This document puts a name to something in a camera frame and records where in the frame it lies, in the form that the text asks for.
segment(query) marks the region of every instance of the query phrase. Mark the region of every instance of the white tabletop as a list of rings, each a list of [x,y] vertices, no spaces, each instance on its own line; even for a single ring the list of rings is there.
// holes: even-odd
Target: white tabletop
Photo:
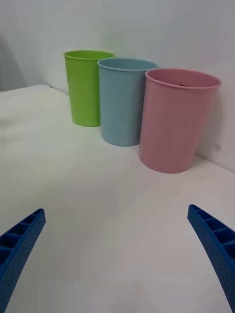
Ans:
[[[152,171],[35,86],[0,94],[0,201],[0,233],[41,207],[47,219],[7,313],[231,312],[187,220],[194,203],[235,229],[227,170]]]

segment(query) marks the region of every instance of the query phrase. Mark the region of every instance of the plastic cup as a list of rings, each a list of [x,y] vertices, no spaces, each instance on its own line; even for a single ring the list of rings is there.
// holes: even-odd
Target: plastic cup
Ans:
[[[159,172],[183,172],[191,165],[221,81],[170,68],[150,70],[146,77],[140,159]]]
[[[102,138],[117,146],[140,142],[145,72],[157,65],[138,59],[98,61]]]
[[[64,56],[72,121],[82,126],[100,126],[97,61],[114,54],[79,50],[65,52]]]

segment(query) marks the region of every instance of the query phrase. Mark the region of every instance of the cup rim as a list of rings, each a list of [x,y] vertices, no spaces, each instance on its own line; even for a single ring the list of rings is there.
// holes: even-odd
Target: cup rim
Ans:
[[[183,71],[183,72],[191,72],[191,73],[202,74],[202,75],[208,76],[208,77],[210,77],[210,78],[213,78],[214,80],[216,80],[216,81],[218,82],[218,84],[213,85],[213,86],[207,86],[207,87],[181,86],[181,85],[174,85],[174,84],[171,84],[171,83],[163,82],[163,81],[161,81],[161,80],[158,80],[158,79],[155,79],[155,78],[152,78],[152,77],[149,76],[149,73],[151,73],[151,72],[153,72],[153,71],[159,71],[159,70],[165,70],[165,69],[180,70],[180,71]],[[147,79],[151,80],[151,81],[154,82],[154,83],[161,84],[161,85],[165,85],[165,86],[169,86],[169,87],[179,88],[179,89],[188,89],[188,90],[192,90],[192,89],[193,89],[193,90],[208,90],[208,89],[219,88],[219,87],[221,87],[221,85],[222,85],[221,80],[218,79],[217,77],[213,76],[213,75],[210,75],[210,74],[207,74],[207,73],[204,73],[204,72],[200,72],[200,71],[196,71],[196,70],[185,69],[185,68],[171,68],[171,67],[153,68],[153,69],[148,70],[148,71],[145,73],[145,76],[146,76]]]
[[[117,68],[117,67],[109,67],[109,66],[106,66],[106,65],[103,65],[101,62],[102,61],[106,61],[106,60],[109,60],[109,59],[114,59],[114,60],[136,60],[136,61],[141,61],[141,62],[146,62],[146,63],[149,63],[149,64],[152,64],[152,68],[145,68],[145,69],[130,69],[130,68]],[[117,71],[124,71],[124,72],[146,72],[146,71],[149,71],[149,70],[152,70],[152,69],[156,69],[158,67],[158,65],[152,61],[147,61],[147,60],[143,60],[143,59],[137,59],[137,58],[106,58],[106,59],[102,59],[102,60],[99,60],[97,62],[97,64],[100,66],[100,67],[103,67],[103,68],[106,68],[106,69],[110,69],[110,70],[117,70]]]
[[[66,51],[63,53],[64,57],[65,58],[68,58],[68,59],[74,59],[74,60],[93,60],[93,61],[99,61],[99,60],[105,60],[106,58],[104,56],[102,56],[101,58],[82,58],[82,57],[73,57],[73,56],[70,56],[70,55],[66,55],[66,53],[69,53],[69,52],[98,52],[98,53],[104,53],[104,54],[107,54],[109,55],[107,57],[107,59],[112,59],[115,57],[115,55],[111,52],[107,52],[107,51],[100,51],[100,50],[70,50],[70,51]]]

